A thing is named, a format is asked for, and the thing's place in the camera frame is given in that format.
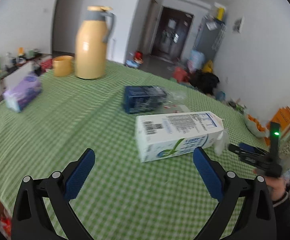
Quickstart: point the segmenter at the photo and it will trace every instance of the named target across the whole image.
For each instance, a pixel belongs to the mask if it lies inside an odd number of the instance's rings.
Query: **green checkered tablecloth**
[[[134,140],[136,115],[122,108],[126,85],[159,85],[187,93],[192,111],[209,110],[224,119],[231,142],[265,147],[233,109],[169,80],[108,63],[99,80],[74,75],[42,76],[43,92],[21,113],[0,104],[0,200],[12,213],[24,176],[33,179],[62,171],[86,148],[96,154],[95,166],[71,206],[94,239],[187,239],[206,223],[217,201],[212,199],[192,154],[140,163]],[[254,178],[252,167],[228,151],[206,153],[225,170]],[[46,201],[58,234],[65,236]],[[223,236],[230,234],[242,200]]]

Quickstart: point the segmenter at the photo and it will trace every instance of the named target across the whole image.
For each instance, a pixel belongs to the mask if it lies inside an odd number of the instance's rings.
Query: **purple tissue pack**
[[[5,104],[15,112],[21,112],[42,91],[42,83],[35,73],[29,73],[13,89],[3,93]]]

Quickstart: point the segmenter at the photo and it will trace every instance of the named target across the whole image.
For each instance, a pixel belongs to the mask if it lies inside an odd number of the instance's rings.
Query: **refrigerator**
[[[214,61],[219,46],[224,38],[226,25],[219,20],[203,18],[194,43],[194,50],[205,55],[205,62]]]

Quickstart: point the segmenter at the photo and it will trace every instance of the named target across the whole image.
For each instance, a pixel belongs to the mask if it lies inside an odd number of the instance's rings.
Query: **black trash bag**
[[[203,73],[197,70],[189,79],[189,83],[204,94],[214,95],[213,89],[217,87],[219,78],[213,73]]]

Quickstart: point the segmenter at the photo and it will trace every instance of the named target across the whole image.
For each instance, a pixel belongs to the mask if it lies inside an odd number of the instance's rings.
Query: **front door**
[[[152,55],[170,61],[180,58],[192,24],[193,15],[171,8],[163,8]]]

